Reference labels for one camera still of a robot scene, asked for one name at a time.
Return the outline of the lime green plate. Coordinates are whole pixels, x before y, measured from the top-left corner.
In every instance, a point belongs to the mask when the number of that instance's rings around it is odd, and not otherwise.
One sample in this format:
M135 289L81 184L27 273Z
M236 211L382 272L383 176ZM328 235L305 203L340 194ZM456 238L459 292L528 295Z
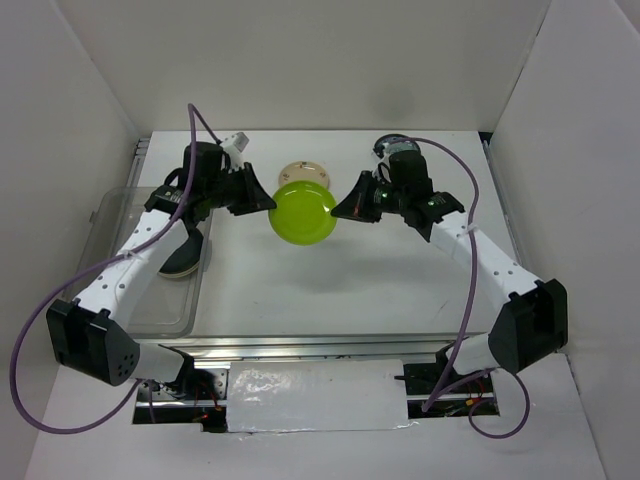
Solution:
M314 245L334 231L337 218L331 214L337 206L332 193L312 181L294 181L273 195L276 208L268 218L273 231L282 240L298 246Z

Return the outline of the cream floral plate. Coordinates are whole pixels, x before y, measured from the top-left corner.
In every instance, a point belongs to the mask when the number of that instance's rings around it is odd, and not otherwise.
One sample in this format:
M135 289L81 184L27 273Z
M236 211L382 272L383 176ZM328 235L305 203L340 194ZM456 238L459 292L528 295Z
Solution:
M283 187L298 181L316 183L329 188L330 177L324 167L315 162L297 161L286 165L278 176L278 186Z

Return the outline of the blue white plate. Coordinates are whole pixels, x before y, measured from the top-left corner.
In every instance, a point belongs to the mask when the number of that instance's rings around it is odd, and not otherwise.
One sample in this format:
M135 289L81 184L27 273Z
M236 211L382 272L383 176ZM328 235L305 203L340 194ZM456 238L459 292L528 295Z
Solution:
M415 151L420 153L421 149L410 137L404 134L392 133L383 135L377 139L372 151L379 159L383 159L388 155L401 151Z

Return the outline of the glossy black plate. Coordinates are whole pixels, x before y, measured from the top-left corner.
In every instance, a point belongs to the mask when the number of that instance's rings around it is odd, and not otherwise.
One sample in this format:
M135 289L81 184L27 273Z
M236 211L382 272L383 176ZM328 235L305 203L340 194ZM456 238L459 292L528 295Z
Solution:
M199 230L191 231L187 241L168 258L158 274L167 279L181 279L194 273L200 264L203 241Z

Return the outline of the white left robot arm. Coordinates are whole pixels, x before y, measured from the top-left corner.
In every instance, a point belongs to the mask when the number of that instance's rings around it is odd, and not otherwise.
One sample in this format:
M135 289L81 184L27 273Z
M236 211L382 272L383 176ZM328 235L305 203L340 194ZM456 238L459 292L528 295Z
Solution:
M176 399L189 397L205 379L191 355L163 345L141 345L127 332L137 304L161 268L185 248L211 211L235 216L276 204L243 161L247 136L198 142L184 150L183 165L152 191L119 260L71 301L56 300L46 320L57 362L111 386L135 378L160 383Z

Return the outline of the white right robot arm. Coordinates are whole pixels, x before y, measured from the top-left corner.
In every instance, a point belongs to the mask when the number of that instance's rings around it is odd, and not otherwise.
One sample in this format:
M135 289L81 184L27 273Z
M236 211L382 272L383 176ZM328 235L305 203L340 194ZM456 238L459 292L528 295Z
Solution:
M396 214L427 242L473 274L497 311L491 330L464 339L440 353L438 385L460 390L476 371L502 368L518 373L568 342L568 299L556 279L542 281L517 264L474 226L472 214L453 195L437 191L422 154L392 153L389 177L363 171L332 216L377 223Z

